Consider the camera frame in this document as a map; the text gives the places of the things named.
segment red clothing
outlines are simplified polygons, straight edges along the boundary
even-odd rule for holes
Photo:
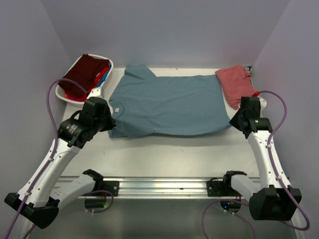
[[[100,73],[98,73],[98,76],[94,79],[94,86],[88,90],[88,92],[91,92],[91,90],[93,88],[95,88],[97,86],[97,84],[99,83],[99,81],[102,79],[102,77],[104,76],[104,74],[110,70],[110,66],[104,68]],[[66,94],[66,98],[69,100],[73,100],[73,101],[78,101],[78,102],[84,102],[87,98],[87,95],[84,94],[83,96],[79,97],[79,96],[75,96],[73,95],[71,92],[68,91],[64,91]]]
[[[234,109],[239,109],[238,103],[242,96],[252,96],[255,93],[250,84],[251,75],[242,65],[236,65],[215,72],[225,98]]]
[[[105,68],[109,68],[109,60],[96,59],[88,54],[84,54],[63,78],[75,81],[89,92],[97,85],[95,83],[97,75]],[[59,82],[59,86],[64,89],[68,99],[75,100],[83,99],[84,97],[86,99],[86,94],[71,83]]]

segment white wall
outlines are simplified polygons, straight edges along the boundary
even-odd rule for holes
[[[276,148],[301,205],[310,216],[309,238],[319,233],[319,1],[291,0],[253,66],[258,90],[280,94],[288,106],[286,122],[275,136]],[[275,126],[283,115],[281,103],[265,96],[264,115]]]
[[[14,216],[3,202],[44,158],[53,139],[45,91],[71,62],[39,0],[0,1],[0,238]],[[57,121],[64,104],[52,97]],[[10,238],[16,239],[22,220]]]
[[[42,0],[69,56],[116,66],[252,65],[289,0]]]

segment folded pink cloth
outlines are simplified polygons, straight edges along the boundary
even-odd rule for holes
[[[252,96],[255,93],[250,84],[251,75],[242,65],[236,65],[215,72],[219,83],[224,91],[229,105],[239,109],[238,103],[242,96]]]

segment blue t-shirt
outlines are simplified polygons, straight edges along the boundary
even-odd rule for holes
[[[128,66],[109,103],[116,122],[111,138],[194,136],[230,127],[215,75],[156,77],[145,65]]]

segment cable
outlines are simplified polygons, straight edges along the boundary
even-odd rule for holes
[[[80,112],[81,112],[81,110],[74,112],[74,113],[71,115],[70,119],[74,119]]]
[[[204,233],[206,239],[209,239],[209,237],[208,237],[208,234],[207,234],[207,232],[206,232],[205,224],[204,224],[205,214],[206,214],[208,208],[209,208],[211,205],[213,205],[214,203],[217,203],[217,202],[232,202],[232,203],[239,203],[239,204],[241,204],[241,205],[243,205],[243,206],[246,206],[246,207],[248,206],[248,203],[238,202],[238,201],[236,201],[236,200],[231,200],[231,199],[216,199],[216,200],[212,201],[210,204],[208,204],[208,205],[206,206],[206,208],[205,208],[205,210],[204,210],[202,216],[201,216],[201,228],[202,228],[202,230],[203,230],[203,233]],[[255,231],[255,229],[254,229],[254,227],[253,227],[253,225],[251,224],[250,221],[248,221],[245,217],[243,217],[242,215],[239,215],[239,214],[237,214],[237,213],[232,213],[232,212],[227,211],[227,210],[224,210],[224,211],[226,211],[227,213],[231,213],[231,214],[233,214],[233,215],[235,215],[235,216],[241,218],[241,219],[244,220],[245,222],[247,222],[247,224],[250,226],[251,230],[253,231],[253,238],[254,238],[254,239],[257,238],[257,237],[256,237],[256,231]]]
[[[36,225],[33,224],[32,227],[30,227],[30,229],[27,231],[27,233],[23,236],[22,239],[26,239],[35,227]]]
[[[113,204],[113,200],[114,200],[113,194],[112,194],[111,192],[109,192],[109,191],[106,191],[106,190],[93,191],[93,192],[90,192],[90,193],[88,193],[88,194],[95,194],[95,193],[108,193],[108,194],[111,195],[111,197],[112,197],[111,203],[109,204],[109,206],[108,206],[107,208],[104,208],[104,209],[101,209],[101,210],[98,210],[98,211],[93,211],[93,210],[92,210],[92,213],[102,213],[102,212],[105,212],[105,211],[108,210],[108,209],[111,207],[111,205]]]
[[[49,116],[50,116],[50,119],[51,119],[51,123],[52,123],[52,126],[53,126],[53,132],[54,132],[54,146],[53,146],[53,150],[52,150],[52,153],[49,157],[49,159],[52,159],[54,157],[54,154],[56,152],[56,149],[58,147],[58,131],[57,131],[57,128],[56,128],[56,124],[55,124],[55,121],[54,121],[54,117],[52,115],[52,111],[51,111],[51,107],[50,107],[50,102],[49,102],[49,97],[50,97],[50,91],[52,89],[52,87],[54,86],[55,83],[58,83],[59,81],[65,81],[65,82],[69,82],[69,83],[72,83],[73,85],[79,87],[83,92],[87,93],[87,91],[82,87],[80,86],[78,83],[72,81],[72,80],[69,80],[69,79],[65,79],[65,78],[62,78],[60,80],[56,80],[54,81],[51,86],[48,88],[47,92],[46,92],[46,107],[47,107],[47,110],[48,110],[48,113],[49,113]],[[16,220],[18,219],[18,216],[19,214],[21,213],[22,211],[22,208],[28,198],[28,196],[30,195],[30,192],[31,190],[33,189],[34,185],[36,184],[36,182],[38,181],[38,179],[40,178],[40,176],[42,175],[42,173],[46,170],[46,168],[48,167],[48,165],[50,164],[50,160],[47,160],[47,162],[44,164],[44,166],[41,168],[41,170],[38,172],[38,174],[36,175],[36,177],[34,178],[34,180],[31,182],[28,190],[26,191],[25,193],[25,196],[18,208],[18,210],[16,211],[16,214],[4,236],[4,239],[8,239],[9,236],[10,236],[10,233],[14,227],[14,224],[16,222]]]
[[[104,203],[106,203],[106,197],[107,197],[107,193],[104,194],[104,198],[102,194],[102,200],[104,201]]]
[[[271,139],[273,138],[274,134],[276,133],[276,131],[281,127],[281,125],[284,123],[286,117],[287,117],[287,105],[286,105],[286,102],[284,101],[284,99],[279,96],[277,93],[275,92],[272,92],[272,91],[260,91],[259,93],[269,93],[269,94],[272,94],[274,96],[276,96],[282,103],[283,103],[283,106],[284,106],[284,116],[282,118],[282,120],[280,121],[280,123],[277,125],[277,127],[271,132],[271,134],[269,135],[268,137],[268,141],[267,141],[267,144],[269,145],[271,143]],[[288,190],[288,188],[285,186],[284,182],[282,181],[281,179],[281,176],[279,175],[279,172],[276,168],[276,165],[275,165],[275,161],[274,161],[274,158],[273,158],[273,154],[272,154],[272,151],[271,151],[271,147],[267,147],[267,150],[268,150],[268,154],[269,154],[269,158],[270,158],[270,162],[271,162],[271,166],[273,167],[274,169],[274,172],[276,174],[276,177],[278,178],[278,181],[279,183],[281,184],[281,186],[283,187],[283,189],[285,190],[285,192],[287,193],[287,195],[289,196],[289,198],[293,201],[293,203],[296,205],[296,207],[299,209],[299,211],[301,212],[301,214],[304,216],[305,220],[306,220],[306,226],[303,227],[303,228],[300,228],[300,227],[296,227],[292,224],[289,224],[287,222],[282,222],[283,224],[287,225],[288,227],[291,227],[293,229],[296,229],[296,230],[300,230],[300,231],[306,231],[310,228],[310,220],[306,214],[306,212],[301,208],[301,206],[299,205],[299,203],[294,199],[294,197],[292,196],[292,194],[290,193],[290,191]]]

